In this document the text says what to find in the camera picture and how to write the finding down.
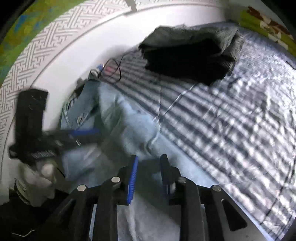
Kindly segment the green patterned pillow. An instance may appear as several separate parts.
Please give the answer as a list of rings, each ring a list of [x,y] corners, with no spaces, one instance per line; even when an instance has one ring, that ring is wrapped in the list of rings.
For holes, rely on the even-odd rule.
[[[279,44],[295,57],[295,38],[291,32],[252,7],[240,12],[239,25]]]

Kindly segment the blue white striped bedsheet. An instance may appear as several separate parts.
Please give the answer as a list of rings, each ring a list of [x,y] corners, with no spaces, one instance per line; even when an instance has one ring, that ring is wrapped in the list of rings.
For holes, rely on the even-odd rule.
[[[210,86],[148,71],[139,50],[110,60],[101,77],[281,240],[295,219],[295,57],[238,30],[240,59]]]

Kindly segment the small white blue device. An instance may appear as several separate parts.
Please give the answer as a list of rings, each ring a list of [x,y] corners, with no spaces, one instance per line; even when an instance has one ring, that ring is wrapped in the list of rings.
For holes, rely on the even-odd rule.
[[[89,78],[92,78],[92,79],[99,78],[104,68],[105,68],[104,64],[99,64],[95,68],[91,69],[89,72]]]

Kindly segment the light blue denim jacket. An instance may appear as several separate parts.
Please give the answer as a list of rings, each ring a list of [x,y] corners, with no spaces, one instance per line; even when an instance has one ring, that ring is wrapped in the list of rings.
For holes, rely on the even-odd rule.
[[[168,156],[182,176],[211,186],[213,180],[159,130],[152,117],[114,86],[87,80],[63,107],[61,128],[100,131],[98,144],[75,148],[62,156],[69,190],[97,186],[138,156],[132,203],[117,209],[119,240],[178,240],[180,210],[169,206],[160,174],[160,156]]]

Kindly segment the dark folded garment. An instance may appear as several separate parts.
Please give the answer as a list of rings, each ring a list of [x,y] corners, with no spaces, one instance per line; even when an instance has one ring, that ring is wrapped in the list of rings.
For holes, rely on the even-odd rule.
[[[232,73],[243,44],[237,27],[158,27],[138,47],[147,70],[212,85]]]

